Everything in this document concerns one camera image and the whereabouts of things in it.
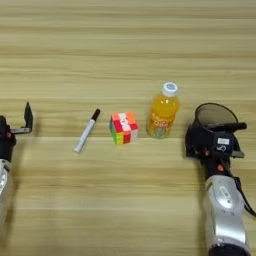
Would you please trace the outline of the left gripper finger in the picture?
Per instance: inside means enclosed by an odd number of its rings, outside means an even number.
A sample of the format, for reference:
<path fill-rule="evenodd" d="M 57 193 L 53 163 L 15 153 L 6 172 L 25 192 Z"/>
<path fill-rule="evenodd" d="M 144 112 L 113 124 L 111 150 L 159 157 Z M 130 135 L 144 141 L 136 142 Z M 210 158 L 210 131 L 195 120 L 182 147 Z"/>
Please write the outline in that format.
<path fill-rule="evenodd" d="M 24 112 L 25 128 L 26 133 L 30 133 L 33 129 L 33 114 L 29 103 L 26 103 Z"/>

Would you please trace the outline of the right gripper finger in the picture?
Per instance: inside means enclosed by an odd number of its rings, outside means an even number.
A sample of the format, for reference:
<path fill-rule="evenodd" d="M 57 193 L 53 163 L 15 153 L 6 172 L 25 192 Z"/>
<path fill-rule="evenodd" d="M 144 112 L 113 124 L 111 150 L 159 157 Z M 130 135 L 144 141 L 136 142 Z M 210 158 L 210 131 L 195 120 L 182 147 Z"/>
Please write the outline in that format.
<path fill-rule="evenodd" d="M 202 148 L 202 138 L 203 128 L 201 126 L 190 125 L 187 129 L 185 135 L 185 148 L 186 148 L 186 156 L 202 159 L 204 156 L 203 148 Z"/>
<path fill-rule="evenodd" d="M 233 132 L 233 137 L 234 137 L 234 150 L 241 151 L 240 144 L 239 144 L 238 139 L 236 138 L 234 132 Z"/>

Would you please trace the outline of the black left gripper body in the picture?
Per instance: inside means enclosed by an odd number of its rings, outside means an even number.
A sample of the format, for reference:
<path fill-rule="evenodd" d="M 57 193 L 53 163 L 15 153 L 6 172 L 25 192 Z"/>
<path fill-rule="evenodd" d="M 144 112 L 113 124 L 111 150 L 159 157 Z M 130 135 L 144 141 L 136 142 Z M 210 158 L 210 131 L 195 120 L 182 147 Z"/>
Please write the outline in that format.
<path fill-rule="evenodd" d="M 13 148 L 16 145 L 16 134 L 26 132 L 26 128 L 11 128 L 6 118 L 0 115 L 0 159 L 10 161 L 12 159 Z"/>

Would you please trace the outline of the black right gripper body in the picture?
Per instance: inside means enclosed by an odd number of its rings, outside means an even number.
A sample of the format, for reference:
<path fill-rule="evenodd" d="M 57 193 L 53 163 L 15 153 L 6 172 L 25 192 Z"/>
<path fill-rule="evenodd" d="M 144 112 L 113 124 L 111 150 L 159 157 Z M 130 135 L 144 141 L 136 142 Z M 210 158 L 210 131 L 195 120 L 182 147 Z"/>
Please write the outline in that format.
<path fill-rule="evenodd" d="M 214 175 L 232 177 L 231 158 L 244 158 L 242 151 L 233 151 L 230 156 L 214 156 L 209 150 L 204 150 L 198 154 L 201 165 L 203 166 L 205 178 L 208 179 Z"/>

